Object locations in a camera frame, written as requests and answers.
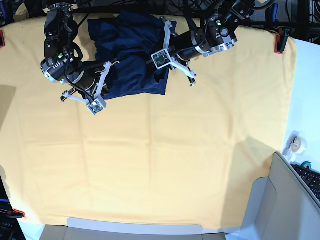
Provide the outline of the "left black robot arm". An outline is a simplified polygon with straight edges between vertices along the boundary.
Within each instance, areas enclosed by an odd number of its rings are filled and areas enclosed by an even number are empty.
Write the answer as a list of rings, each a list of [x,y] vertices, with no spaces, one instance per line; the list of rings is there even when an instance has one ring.
[[[250,18],[255,8],[253,0],[217,0],[205,10],[199,26],[186,10],[184,17],[189,31],[180,35],[174,31],[170,20],[164,21],[163,47],[151,55],[155,67],[158,70],[166,67],[178,69],[194,86],[197,75],[190,69],[190,61],[233,48],[237,42],[235,31],[240,21]]]

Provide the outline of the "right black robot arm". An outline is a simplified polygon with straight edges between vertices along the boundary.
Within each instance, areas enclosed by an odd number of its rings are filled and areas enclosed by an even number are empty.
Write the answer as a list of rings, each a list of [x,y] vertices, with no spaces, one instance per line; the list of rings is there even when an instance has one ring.
[[[73,19],[75,0],[44,0],[48,9],[44,25],[44,60],[41,71],[53,83],[71,86],[62,93],[61,101],[72,99],[86,104],[95,113],[104,109],[103,88],[114,62],[83,61],[81,48],[74,42],[80,24]]]

